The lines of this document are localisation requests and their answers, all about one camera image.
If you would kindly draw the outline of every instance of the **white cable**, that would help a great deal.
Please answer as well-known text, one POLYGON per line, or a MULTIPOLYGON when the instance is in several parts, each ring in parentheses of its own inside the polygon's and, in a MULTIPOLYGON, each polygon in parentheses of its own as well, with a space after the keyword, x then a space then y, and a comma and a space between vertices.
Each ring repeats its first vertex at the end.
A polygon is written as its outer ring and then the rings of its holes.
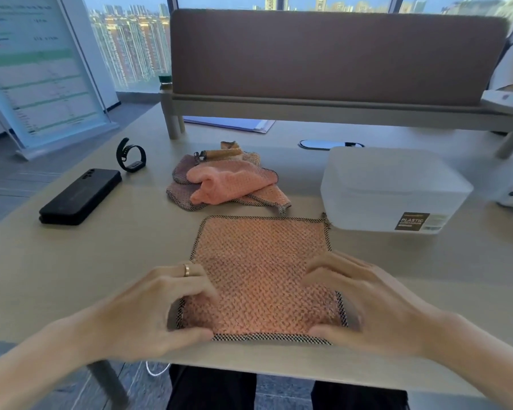
POLYGON ((169 367, 171 367, 171 364, 167 364, 165 366, 165 369, 161 370, 160 372, 158 373, 153 373, 150 371, 150 368, 148 367, 148 361, 146 362, 146 371, 148 371, 148 373, 152 376, 152 377, 159 377, 160 375, 162 375, 164 372, 166 372, 167 370, 169 370, 169 367))

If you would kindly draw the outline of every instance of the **white plastic box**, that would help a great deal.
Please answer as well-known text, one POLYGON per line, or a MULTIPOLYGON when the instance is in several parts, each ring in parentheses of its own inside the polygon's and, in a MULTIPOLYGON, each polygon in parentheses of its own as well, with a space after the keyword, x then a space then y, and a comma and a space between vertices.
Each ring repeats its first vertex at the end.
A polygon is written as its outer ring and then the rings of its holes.
POLYGON ((329 221, 350 230, 436 234, 473 185, 430 151, 336 147, 321 182, 329 221))

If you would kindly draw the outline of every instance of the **sky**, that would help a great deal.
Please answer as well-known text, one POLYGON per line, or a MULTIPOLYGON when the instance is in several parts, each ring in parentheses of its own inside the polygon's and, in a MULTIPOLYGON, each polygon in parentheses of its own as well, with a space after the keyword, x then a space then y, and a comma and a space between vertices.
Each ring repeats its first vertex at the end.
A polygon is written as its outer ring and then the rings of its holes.
MULTIPOLYGON (((130 4, 142 4, 150 11, 157 11, 158 4, 165 3, 167 0, 85 0, 90 9, 103 10, 103 4, 121 5, 125 9, 130 4)), ((361 0, 327 0, 330 5, 337 1, 343 1, 347 5, 355 5, 361 0)), ((372 7, 389 4, 390 0, 364 0, 372 7)), ((426 0, 425 13, 438 13, 442 7, 449 6, 454 1, 461 0, 426 0)), ((264 0, 178 0, 180 8, 212 8, 212 9, 239 9, 252 8, 253 5, 264 7, 264 0)), ((315 0, 289 0, 291 8, 298 10, 308 10, 315 7, 315 0)))

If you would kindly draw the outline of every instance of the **pants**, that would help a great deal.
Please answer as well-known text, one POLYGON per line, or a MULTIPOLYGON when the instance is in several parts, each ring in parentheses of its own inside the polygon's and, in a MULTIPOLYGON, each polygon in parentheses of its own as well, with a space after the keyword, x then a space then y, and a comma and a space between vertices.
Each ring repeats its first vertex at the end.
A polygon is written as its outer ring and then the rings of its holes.
MULTIPOLYGON (((167 410, 253 410, 257 375, 171 365, 167 410)), ((314 410, 408 410, 406 391, 316 381, 314 410)))

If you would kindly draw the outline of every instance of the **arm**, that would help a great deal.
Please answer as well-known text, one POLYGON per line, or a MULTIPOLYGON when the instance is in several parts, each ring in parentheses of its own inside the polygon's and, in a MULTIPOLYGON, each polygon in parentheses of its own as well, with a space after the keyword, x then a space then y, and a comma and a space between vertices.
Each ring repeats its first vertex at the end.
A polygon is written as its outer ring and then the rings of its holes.
POLYGON ((513 347, 464 318, 417 297, 383 269, 340 252, 310 261, 303 285, 341 292, 358 327, 316 325, 310 335, 378 354, 416 355, 448 367, 484 395, 513 409, 513 347))
POLYGON ((0 357, 0 410, 27 408, 64 376, 105 358, 136 361, 213 337, 211 330, 167 330, 171 304, 188 295, 217 296, 205 271, 160 267, 117 296, 61 319, 0 357))

